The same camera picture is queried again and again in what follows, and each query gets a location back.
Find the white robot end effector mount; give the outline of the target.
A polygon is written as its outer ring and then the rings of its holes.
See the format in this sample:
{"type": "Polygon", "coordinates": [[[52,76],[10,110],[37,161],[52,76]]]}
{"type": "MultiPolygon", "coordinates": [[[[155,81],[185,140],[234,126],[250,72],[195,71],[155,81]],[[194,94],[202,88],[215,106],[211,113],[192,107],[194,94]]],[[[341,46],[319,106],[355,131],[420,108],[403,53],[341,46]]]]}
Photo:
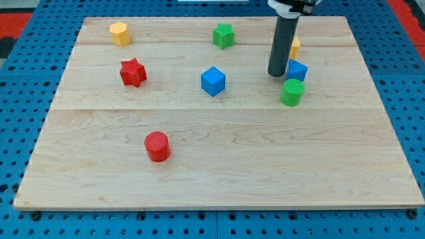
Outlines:
{"type": "Polygon", "coordinates": [[[268,5],[285,19],[311,15],[321,4],[322,0],[268,0],[268,5]]]}

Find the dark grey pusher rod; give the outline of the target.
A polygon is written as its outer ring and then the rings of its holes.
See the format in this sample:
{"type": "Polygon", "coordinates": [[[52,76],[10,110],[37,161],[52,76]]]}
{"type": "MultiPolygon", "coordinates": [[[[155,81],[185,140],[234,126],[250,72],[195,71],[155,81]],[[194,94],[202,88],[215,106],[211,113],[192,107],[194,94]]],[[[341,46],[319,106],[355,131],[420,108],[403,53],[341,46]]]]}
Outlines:
{"type": "Polygon", "coordinates": [[[281,77],[285,74],[297,24],[298,18],[277,17],[268,63],[270,76],[281,77]]]}

